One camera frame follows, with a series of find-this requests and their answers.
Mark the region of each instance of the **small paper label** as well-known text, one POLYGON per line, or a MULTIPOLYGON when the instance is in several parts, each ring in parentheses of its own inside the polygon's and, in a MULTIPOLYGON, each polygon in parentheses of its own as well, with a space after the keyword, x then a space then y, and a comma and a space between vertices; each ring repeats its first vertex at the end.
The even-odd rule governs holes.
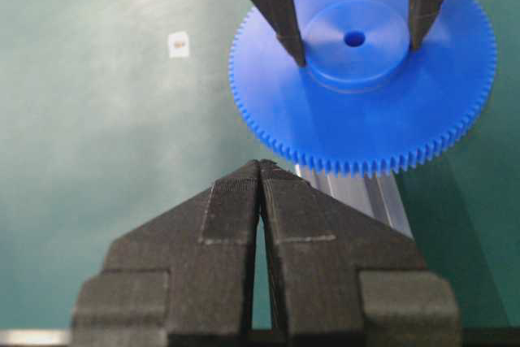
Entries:
POLYGON ((170 59, 189 57, 189 37, 186 32, 172 33, 168 36, 170 59))

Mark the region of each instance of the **gear teeth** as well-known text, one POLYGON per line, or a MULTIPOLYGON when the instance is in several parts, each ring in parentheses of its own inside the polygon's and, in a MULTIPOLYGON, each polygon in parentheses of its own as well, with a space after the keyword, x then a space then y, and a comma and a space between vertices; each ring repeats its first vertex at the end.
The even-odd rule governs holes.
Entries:
POLYGON ((485 21, 487 26, 488 44, 490 45, 492 51, 491 60, 487 66, 487 76, 485 78, 486 85, 483 87, 483 91, 479 95, 475 104, 467 113, 462 116, 458 124, 455 124, 443 134, 435 137, 432 141, 427 142, 425 145, 417 147, 415 150, 404 152, 401 155, 395 155, 389 158, 374 159, 372 161, 323 161, 321 158, 309 156, 303 151, 291 150, 291 148, 288 146, 284 147, 281 142, 277 141, 276 139, 272 139, 271 136, 266 134, 266 131, 261 129, 260 126, 250 118, 250 114, 244 107, 244 104, 240 98, 240 94, 236 89, 234 77, 234 59, 238 49, 237 43, 244 32, 245 25, 251 18, 252 14, 256 11, 256 8, 254 7, 248 12, 237 29, 235 39, 233 40, 229 50, 228 75, 232 96, 236 107, 242 114, 244 121, 247 123, 251 131, 261 142, 268 145, 277 154, 280 154, 288 160, 293 161, 295 164, 307 166, 311 170, 315 169, 316 171, 325 171, 326 173, 333 172, 335 175, 361 175, 372 177, 373 175, 380 176, 381 174, 390 175, 392 172, 397 174, 400 171, 408 171, 410 167, 416 168, 418 164, 423 164, 426 161, 430 161, 433 158, 438 157, 467 134, 471 126, 475 123, 476 119, 480 116, 484 105, 488 101, 489 93, 492 90, 492 84, 495 78, 496 65, 498 61, 496 37, 493 32, 491 21, 484 12, 483 8, 476 0, 471 0, 471 3, 485 21))

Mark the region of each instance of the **green background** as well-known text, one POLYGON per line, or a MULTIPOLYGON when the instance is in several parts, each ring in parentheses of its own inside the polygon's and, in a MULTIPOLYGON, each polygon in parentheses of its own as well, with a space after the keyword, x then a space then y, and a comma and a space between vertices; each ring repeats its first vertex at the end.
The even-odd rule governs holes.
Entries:
MULTIPOLYGON (((520 325, 518 0, 479 0, 499 71, 474 130, 398 178, 418 244, 466 325, 520 325)), ((248 0, 0 0, 0 328, 66 327, 122 233, 251 158, 228 48, 248 0), (188 59, 167 36, 187 31, 188 59)), ((269 327, 259 246, 255 327, 269 327)))

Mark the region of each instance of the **center hole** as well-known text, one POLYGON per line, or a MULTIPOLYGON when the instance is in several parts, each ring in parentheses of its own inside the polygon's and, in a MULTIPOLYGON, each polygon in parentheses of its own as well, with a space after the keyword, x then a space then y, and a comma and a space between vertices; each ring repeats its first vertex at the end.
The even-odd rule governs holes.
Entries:
POLYGON ((353 48, 363 45, 364 42, 365 34, 363 32, 354 30, 344 35, 344 43, 353 48))

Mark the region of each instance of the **blue gear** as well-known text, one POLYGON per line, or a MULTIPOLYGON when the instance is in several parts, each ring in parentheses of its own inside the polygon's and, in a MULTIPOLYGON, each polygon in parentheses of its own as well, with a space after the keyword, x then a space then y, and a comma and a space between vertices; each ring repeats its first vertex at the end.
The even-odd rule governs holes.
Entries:
POLYGON ((229 77, 245 122, 276 153, 317 171, 398 172, 439 155, 488 99, 496 43, 475 0, 445 0, 409 51, 408 0, 295 0, 299 68, 253 9, 229 77))

